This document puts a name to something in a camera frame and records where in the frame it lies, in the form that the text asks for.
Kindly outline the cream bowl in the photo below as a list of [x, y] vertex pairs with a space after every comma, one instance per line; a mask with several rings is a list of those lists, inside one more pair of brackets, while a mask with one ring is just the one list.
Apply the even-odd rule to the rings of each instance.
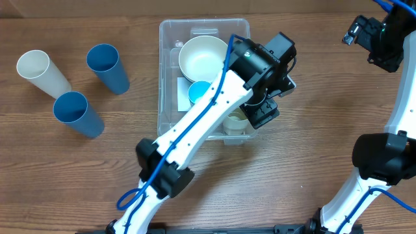
[[228, 45], [214, 36], [190, 39], [179, 52], [179, 67], [190, 82], [213, 82], [224, 67]]

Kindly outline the light blue small cup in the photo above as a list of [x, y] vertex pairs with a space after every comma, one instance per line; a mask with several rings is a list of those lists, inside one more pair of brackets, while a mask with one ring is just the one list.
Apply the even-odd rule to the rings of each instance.
[[211, 84], [207, 81], [196, 81], [195, 83], [192, 83], [188, 89], [190, 104], [193, 106], [199, 102], [210, 86]]

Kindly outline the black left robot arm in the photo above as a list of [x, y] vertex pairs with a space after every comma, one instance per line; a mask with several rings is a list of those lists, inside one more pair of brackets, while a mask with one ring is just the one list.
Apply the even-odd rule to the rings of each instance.
[[168, 198], [174, 198], [191, 182], [188, 168], [205, 139], [231, 114], [241, 108], [254, 129], [278, 116], [274, 96], [291, 93], [289, 78], [296, 60], [295, 43], [278, 33], [267, 45], [236, 34], [230, 36], [224, 67], [203, 97], [171, 130], [156, 140], [143, 138], [136, 145], [141, 167], [132, 197], [116, 206], [124, 214], [113, 220], [106, 233], [146, 233], [151, 219]]

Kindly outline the blue tall cup front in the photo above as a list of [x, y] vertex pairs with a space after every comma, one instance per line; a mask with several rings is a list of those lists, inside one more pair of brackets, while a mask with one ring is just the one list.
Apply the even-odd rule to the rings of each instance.
[[71, 91], [58, 97], [53, 105], [55, 118], [88, 138], [102, 134], [105, 125], [87, 98]]

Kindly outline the cream tall cup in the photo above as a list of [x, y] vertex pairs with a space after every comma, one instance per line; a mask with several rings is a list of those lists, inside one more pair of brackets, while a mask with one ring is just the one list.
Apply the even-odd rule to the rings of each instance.
[[252, 135], [256, 132], [240, 108], [231, 112], [222, 125], [227, 135]]
[[52, 98], [72, 90], [72, 86], [49, 55], [42, 50], [24, 53], [17, 61], [17, 73]]

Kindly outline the blue tall cup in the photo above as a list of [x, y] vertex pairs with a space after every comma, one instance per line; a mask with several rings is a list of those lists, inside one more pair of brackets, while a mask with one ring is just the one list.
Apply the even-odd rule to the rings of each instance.
[[88, 138], [102, 134], [105, 125], [87, 98], [71, 91], [58, 97], [53, 105], [55, 118]]
[[123, 94], [129, 90], [127, 73], [113, 45], [95, 45], [87, 53], [86, 63], [112, 93]]

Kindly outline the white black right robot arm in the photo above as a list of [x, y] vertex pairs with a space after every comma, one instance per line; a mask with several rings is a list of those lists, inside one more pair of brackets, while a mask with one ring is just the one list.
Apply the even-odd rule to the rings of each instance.
[[402, 69], [394, 109], [383, 133], [356, 140], [349, 178], [296, 233], [362, 233], [356, 220], [380, 194], [415, 212], [388, 191], [415, 176], [415, 2], [378, 4], [387, 12], [383, 21], [359, 15], [343, 43], [359, 44], [369, 52], [368, 62], [387, 72]]

